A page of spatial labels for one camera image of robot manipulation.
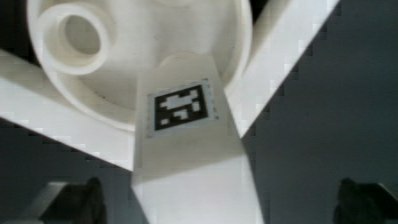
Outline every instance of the black object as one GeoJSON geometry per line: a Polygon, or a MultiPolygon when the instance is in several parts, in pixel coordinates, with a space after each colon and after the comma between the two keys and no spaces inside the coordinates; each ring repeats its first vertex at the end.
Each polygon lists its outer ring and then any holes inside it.
{"type": "Polygon", "coordinates": [[[46,224],[105,224],[107,208],[103,204],[101,183],[96,178],[87,185],[68,185],[57,195],[41,216],[46,224]]]}
{"type": "Polygon", "coordinates": [[[384,224],[398,219],[398,200],[382,184],[341,181],[334,224],[384,224]]]}
{"type": "Polygon", "coordinates": [[[39,65],[28,36],[27,0],[0,1],[0,48],[39,65]]]}

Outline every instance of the circular hole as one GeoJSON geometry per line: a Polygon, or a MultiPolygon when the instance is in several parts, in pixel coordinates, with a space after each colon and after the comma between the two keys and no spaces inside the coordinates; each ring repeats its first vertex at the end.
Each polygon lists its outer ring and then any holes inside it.
{"type": "Polygon", "coordinates": [[[71,16],[66,21],[66,40],[75,50],[87,55],[100,52],[100,34],[91,22],[80,17],[71,16]]]}

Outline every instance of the dark background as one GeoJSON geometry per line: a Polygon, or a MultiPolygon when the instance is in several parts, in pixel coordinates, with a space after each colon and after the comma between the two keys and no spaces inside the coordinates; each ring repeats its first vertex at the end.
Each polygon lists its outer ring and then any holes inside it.
{"type": "MultiPolygon", "coordinates": [[[[0,47],[34,61],[21,2],[0,3],[0,47]]],[[[343,0],[243,138],[268,224],[332,223],[345,177],[398,184],[396,85],[398,1],[343,0]]],[[[0,223],[48,181],[92,176],[108,223],[142,223],[130,172],[0,121],[0,223]]]]}

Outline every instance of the white cylinder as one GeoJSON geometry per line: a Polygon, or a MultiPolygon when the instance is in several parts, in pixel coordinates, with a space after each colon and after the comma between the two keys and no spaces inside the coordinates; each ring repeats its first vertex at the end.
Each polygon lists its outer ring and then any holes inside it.
{"type": "Polygon", "coordinates": [[[100,69],[110,54],[114,35],[112,19],[92,4],[64,3],[44,11],[37,22],[41,45],[41,52],[37,53],[59,72],[69,75],[87,75],[100,69]],[[73,17],[78,17],[80,21],[85,20],[98,34],[100,46],[92,54],[76,49],[66,36],[68,21],[73,17]]]}

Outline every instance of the white plastic part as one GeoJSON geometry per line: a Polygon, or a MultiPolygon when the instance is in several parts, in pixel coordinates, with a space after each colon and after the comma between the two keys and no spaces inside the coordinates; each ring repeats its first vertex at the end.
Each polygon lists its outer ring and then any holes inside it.
{"type": "Polygon", "coordinates": [[[133,191],[148,221],[263,224],[211,56],[171,57],[139,80],[133,191]]]}
{"type": "Polygon", "coordinates": [[[37,54],[41,61],[52,64],[55,70],[69,75],[87,75],[103,66],[114,44],[112,20],[101,9],[82,2],[55,5],[43,13],[37,22],[37,54]],[[68,22],[80,17],[92,24],[100,36],[98,52],[84,53],[68,41],[68,22]]]}
{"type": "Polygon", "coordinates": [[[252,34],[247,0],[32,0],[28,22],[60,94],[89,116],[123,130],[135,130],[137,75],[160,66],[167,55],[215,55],[224,86],[243,71],[252,34]],[[71,17],[85,22],[73,24],[71,17]],[[91,33],[80,26],[94,27],[91,33]],[[98,33],[98,53],[78,51],[66,30],[75,39],[98,33]]]}
{"type": "MultiPolygon", "coordinates": [[[[268,1],[254,27],[249,69],[236,77],[236,81],[229,82],[236,85],[227,91],[227,100],[240,136],[245,135],[338,2],[339,0],[268,1]]],[[[30,31],[37,13],[52,4],[52,1],[28,1],[30,31]]],[[[251,26],[249,20],[242,14],[243,27],[251,26]]],[[[108,163],[133,170],[132,133],[80,113],[66,102],[66,95],[60,95],[53,88],[43,70],[4,51],[0,51],[0,93],[0,117],[108,163]]]]}

